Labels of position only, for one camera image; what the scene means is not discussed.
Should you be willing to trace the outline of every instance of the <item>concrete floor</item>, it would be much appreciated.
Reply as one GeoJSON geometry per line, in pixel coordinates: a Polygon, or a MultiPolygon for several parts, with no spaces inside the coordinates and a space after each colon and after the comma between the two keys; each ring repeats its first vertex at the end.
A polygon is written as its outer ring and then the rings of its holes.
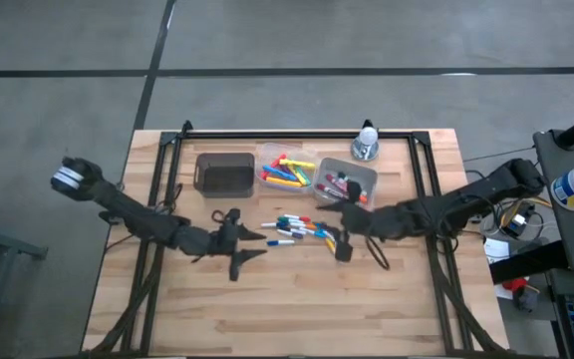
{"type": "MultiPolygon", "coordinates": [[[[164,5],[0,0],[0,70],[146,69],[164,5]]],[[[574,67],[574,0],[178,0],[160,66],[574,67]]],[[[0,357],[78,351],[108,227],[49,178],[71,155],[119,180],[143,88],[144,78],[0,79],[0,230],[50,247],[15,270],[0,357]]],[[[158,79],[145,119],[146,129],[456,128],[468,159],[573,124],[574,75],[158,79]]],[[[466,166],[487,173],[509,158],[466,166]]],[[[512,348],[554,354],[547,322],[502,312],[512,348]]]]}

